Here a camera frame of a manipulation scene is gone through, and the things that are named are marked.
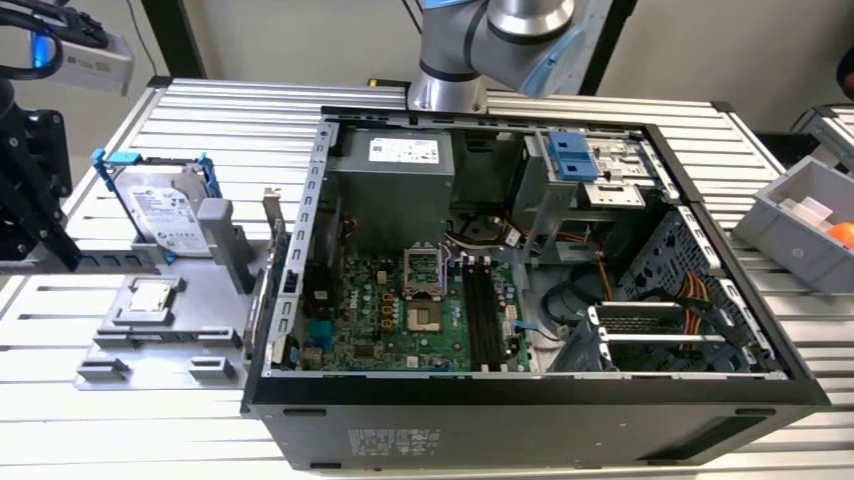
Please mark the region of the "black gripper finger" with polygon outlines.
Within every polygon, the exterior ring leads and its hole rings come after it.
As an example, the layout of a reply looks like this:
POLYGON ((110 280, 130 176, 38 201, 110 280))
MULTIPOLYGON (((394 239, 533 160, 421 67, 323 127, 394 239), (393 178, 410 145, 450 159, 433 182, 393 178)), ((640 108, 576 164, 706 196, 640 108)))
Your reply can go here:
POLYGON ((11 273, 73 273, 82 264, 83 254, 66 232, 67 216, 62 200, 35 164, 10 165, 10 200, 27 202, 39 211, 41 225, 35 232, 39 243, 21 261, 10 261, 11 273))
POLYGON ((2 260, 23 260, 39 243, 39 211, 27 202, 2 201, 2 260))

